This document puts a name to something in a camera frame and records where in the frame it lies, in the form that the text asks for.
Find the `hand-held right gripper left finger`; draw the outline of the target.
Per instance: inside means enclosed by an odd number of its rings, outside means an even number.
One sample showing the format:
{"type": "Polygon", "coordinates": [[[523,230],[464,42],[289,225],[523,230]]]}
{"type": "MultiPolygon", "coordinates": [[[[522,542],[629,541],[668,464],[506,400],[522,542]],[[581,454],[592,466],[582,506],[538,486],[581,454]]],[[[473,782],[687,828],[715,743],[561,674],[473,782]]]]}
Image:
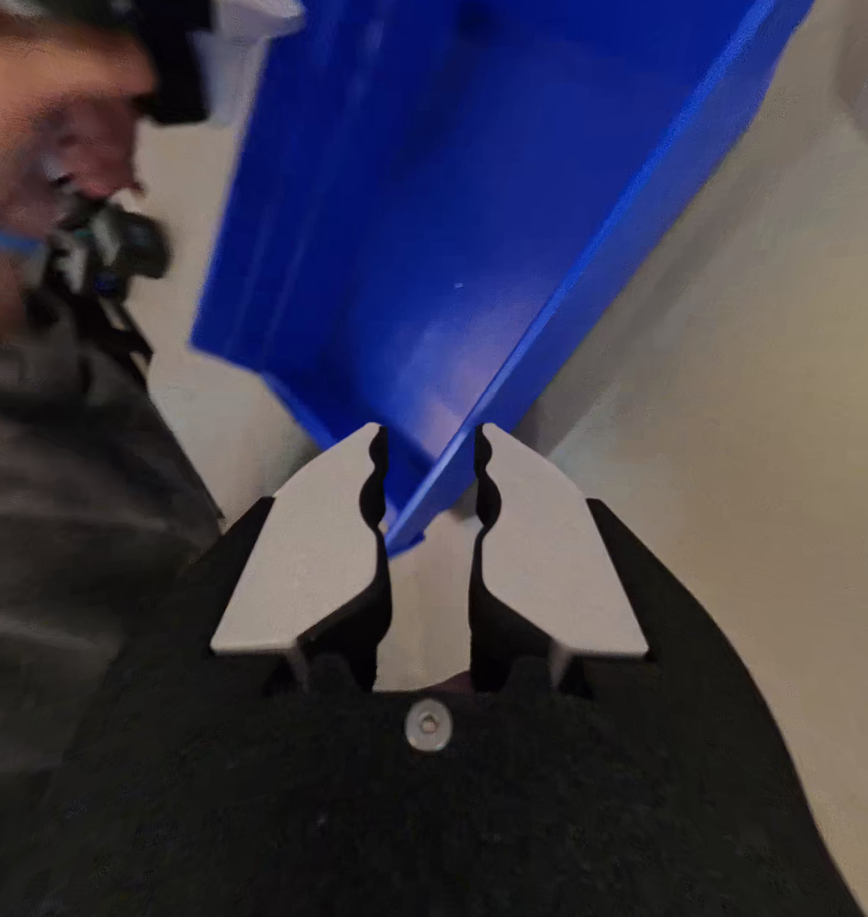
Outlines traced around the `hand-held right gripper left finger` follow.
{"type": "Polygon", "coordinates": [[[381,522],[387,431],[368,423],[277,490],[210,641],[217,656],[281,659],[307,688],[313,660],[344,659],[371,692],[393,617],[381,522]]]}

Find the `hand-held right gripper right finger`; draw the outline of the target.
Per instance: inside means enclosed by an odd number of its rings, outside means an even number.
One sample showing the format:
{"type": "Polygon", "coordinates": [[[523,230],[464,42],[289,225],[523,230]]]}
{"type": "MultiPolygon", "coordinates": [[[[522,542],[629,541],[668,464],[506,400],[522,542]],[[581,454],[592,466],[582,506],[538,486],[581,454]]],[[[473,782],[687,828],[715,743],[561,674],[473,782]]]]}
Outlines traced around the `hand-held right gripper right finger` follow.
{"type": "Polygon", "coordinates": [[[557,692],[583,664],[640,663],[650,647],[589,501],[554,464],[493,423],[476,430],[476,536],[468,599],[474,692],[521,660],[557,692]]]}

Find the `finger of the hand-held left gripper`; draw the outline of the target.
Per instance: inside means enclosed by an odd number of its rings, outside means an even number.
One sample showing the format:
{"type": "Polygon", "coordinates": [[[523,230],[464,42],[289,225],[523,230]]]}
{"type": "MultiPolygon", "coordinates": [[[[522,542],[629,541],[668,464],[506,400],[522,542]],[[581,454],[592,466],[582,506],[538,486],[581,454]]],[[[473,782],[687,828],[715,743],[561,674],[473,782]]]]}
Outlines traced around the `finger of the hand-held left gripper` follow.
{"type": "Polygon", "coordinates": [[[211,124],[240,127],[269,44],[302,29],[304,20],[299,1],[211,3],[211,26],[193,32],[191,39],[211,124]]]}

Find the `blue plastic bin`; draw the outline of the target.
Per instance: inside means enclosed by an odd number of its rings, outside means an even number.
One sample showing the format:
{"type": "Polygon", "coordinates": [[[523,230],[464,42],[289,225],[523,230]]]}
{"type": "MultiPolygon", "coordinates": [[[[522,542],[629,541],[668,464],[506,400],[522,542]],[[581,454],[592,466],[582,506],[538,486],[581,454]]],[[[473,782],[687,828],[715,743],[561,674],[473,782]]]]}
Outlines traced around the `blue plastic bin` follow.
{"type": "Polygon", "coordinates": [[[473,478],[760,109],[812,2],[302,2],[190,335],[321,448],[388,430],[391,555],[473,478]]]}

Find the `person's left hand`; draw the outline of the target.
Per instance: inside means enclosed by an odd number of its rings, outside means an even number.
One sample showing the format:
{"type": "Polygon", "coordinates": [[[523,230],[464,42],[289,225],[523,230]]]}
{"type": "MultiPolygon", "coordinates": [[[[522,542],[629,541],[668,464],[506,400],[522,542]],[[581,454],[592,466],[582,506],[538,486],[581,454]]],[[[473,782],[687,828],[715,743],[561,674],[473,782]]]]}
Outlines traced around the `person's left hand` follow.
{"type": "Polygon", "coordinates": [[[136,101],[155,88],[132,35],[0,8],[0,233],[44,241],[58,223],[47,163],[89,198],[143,195],[136,101]]]}

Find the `person's grey sweater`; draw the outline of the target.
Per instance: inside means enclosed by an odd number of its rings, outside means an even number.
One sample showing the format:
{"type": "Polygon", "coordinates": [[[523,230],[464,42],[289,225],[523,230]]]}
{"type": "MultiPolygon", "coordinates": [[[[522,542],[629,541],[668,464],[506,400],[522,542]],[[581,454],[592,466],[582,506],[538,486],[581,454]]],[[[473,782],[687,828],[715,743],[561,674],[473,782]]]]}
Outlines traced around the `person's grey sweater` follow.
{"type": "Polygon", "coordinates": [[[142,385],[69,318],[0,343],[0,779],[57,766],[220,519],[142,385]]]}

